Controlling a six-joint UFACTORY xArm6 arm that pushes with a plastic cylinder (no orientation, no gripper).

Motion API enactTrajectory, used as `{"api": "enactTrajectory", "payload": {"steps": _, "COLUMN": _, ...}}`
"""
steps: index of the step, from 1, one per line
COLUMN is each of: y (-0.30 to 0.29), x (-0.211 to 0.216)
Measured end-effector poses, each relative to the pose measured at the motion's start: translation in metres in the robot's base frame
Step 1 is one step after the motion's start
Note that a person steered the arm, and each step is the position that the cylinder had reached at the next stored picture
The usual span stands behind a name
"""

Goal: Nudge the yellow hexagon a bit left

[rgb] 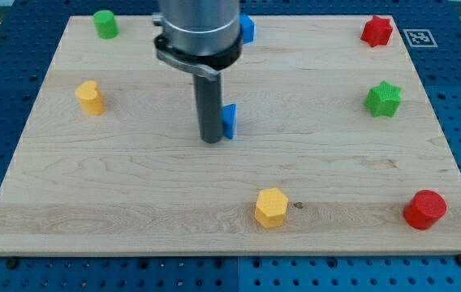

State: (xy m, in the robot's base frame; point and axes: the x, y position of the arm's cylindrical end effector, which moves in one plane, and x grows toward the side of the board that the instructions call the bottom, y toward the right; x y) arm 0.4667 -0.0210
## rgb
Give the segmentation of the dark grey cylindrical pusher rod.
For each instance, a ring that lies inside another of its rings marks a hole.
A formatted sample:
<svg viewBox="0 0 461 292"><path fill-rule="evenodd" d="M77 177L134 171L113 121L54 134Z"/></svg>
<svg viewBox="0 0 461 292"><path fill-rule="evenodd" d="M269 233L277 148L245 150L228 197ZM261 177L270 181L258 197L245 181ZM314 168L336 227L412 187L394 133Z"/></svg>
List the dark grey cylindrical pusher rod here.
<svg viewBox="0 0 461 292"><path fill-rule="evenodd" d="M207 144L215 144L223 136L221 76L211 81L194 75L193 86L200 137Z"/></svg>

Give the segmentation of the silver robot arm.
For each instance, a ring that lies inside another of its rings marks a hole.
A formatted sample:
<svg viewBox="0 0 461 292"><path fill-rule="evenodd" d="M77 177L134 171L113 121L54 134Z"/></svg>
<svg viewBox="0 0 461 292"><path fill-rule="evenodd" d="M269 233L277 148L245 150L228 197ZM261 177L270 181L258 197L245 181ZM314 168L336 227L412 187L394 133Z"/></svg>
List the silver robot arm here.
<svg viewBox="0 0 461 292"><path fill-rule="evenodd" d="M157 58L192 75L201 139L223 136L221 71L239 59L243 33L235 0L159 0Z"/></svg>

